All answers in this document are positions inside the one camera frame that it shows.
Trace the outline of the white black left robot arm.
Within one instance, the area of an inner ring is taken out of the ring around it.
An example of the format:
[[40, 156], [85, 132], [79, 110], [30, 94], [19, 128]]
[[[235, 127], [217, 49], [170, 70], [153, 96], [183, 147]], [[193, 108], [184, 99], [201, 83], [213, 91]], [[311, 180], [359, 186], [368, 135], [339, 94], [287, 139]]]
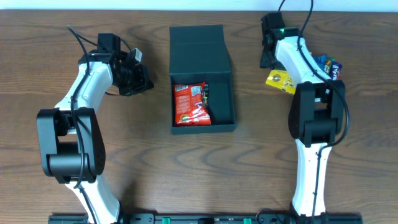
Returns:
[[65, 97], [37, 114], [40, 156], [45, 175], [54, 177], [78, 197], [84, 215], [51, 215], [49, 223], [139, 223], [139, 215], [122, 210], [103, 171], [105, 146], [96, 112], [108, 89], [132, 96], [154, 87], [139, 49], [123, 51], [112, 33], [98, 34], [95, 49], [85, 50], [78, 75]]

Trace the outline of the red KitKat bar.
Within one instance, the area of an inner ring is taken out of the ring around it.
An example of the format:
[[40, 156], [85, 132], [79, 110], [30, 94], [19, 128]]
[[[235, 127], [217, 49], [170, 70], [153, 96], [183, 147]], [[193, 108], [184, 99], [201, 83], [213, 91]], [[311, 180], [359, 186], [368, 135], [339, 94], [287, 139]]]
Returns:
[[327, 75], [330, 74], [330, 69], [331, 69], [332, 63], [333, 63], [333, 61], [330, 60], [330, 59], [326, 59], [326, 60], [325, 60], [323, 70], [324, 70], [324, 72], [325, 72]]

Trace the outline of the red snack bag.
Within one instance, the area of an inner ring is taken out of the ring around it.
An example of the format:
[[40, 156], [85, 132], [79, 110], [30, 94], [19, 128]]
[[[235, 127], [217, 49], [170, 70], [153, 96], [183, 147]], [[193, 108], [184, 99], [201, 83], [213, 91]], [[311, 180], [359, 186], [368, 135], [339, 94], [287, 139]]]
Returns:
[[174, 85], [176, 126], [209, 126], [211, 118], [201, 100], [205, 82], [192, 85]]

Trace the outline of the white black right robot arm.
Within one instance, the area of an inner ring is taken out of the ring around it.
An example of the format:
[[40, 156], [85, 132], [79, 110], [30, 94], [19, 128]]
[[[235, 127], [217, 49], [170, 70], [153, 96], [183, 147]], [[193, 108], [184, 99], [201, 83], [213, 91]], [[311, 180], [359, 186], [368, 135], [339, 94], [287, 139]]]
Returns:
[[287, 27], [281, 12], [262, 17], [262, 68], [281, 66], [295, 87], [288, 127], [298, 152], [297, 182], [286, 223], [330, 223], [324, 202], [328, 157], [342, 129], [345, 85], [320, 69], [302, 31]]

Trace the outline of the purple Dairy Milk bar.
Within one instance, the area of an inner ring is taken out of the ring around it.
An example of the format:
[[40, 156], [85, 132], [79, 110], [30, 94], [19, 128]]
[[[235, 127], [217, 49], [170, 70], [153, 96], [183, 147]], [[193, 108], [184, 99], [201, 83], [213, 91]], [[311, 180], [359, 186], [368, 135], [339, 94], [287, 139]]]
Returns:
[[332, 61], [329, 72], [330, 78], [332, 80], [339, 80], [342, 68], [343, 68], [342, 64], [336, 61]]

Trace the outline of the Haribo candy bag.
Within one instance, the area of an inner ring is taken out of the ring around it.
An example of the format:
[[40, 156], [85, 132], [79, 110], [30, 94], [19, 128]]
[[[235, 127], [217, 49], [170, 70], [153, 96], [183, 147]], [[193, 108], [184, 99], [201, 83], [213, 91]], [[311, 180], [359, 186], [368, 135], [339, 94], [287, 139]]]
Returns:
[[201, 89], [201, 100], [205, 109], [208, 108], [208, 97], [209, 97], [209, 84], [204, 84]]

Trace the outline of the yellow snack bag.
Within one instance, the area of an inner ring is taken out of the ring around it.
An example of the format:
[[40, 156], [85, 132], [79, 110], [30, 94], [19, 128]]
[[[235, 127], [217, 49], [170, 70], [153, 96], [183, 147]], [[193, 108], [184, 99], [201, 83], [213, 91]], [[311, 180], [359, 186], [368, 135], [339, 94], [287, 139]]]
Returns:
[[293, 80], [285, 70], [271, 70], [267, 77], [266, 85], [272, 86], [291, 95], [294, 95], [296, 90]]

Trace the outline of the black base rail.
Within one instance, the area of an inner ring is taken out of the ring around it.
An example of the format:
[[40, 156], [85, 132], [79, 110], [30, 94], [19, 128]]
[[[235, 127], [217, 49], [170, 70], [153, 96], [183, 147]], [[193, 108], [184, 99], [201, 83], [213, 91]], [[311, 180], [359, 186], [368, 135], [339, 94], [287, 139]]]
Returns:
[[123, 215], [116, 223], [123, 224], [283, 224], [283, 223], [324, 223], [363, 224], [359, 215], [328, 215], [319, 217], [295, 217], [289, 214], [265, 213], [250, 215], [154, 215], [137, 213]]

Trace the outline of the blue wrapped biscuit bar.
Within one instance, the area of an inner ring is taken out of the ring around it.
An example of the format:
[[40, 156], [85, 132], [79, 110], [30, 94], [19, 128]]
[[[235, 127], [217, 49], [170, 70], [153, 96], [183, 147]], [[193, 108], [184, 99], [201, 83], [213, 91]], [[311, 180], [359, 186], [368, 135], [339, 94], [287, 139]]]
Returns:
[[318, 65], [318, 67], [320, 68], [320, 70], [325, 71], [325, 62], [327, 59], [327, 55], [321, 55], [321, 56], [316, 56], [313, 55], [313, 59], [316, 62], [316, 64]]

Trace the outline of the dark green box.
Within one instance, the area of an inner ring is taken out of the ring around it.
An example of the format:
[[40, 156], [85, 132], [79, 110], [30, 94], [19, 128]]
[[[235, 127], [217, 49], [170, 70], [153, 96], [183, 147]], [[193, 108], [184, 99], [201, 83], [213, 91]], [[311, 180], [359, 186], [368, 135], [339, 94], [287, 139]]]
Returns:
[[171, 133], [231, 133], [236, 129], [232, 69], [222, 25], [170, 28], [170, 85], [205, 82], [209, 87], [210, 126], [175, 125], [175, 99], [171, 93]]

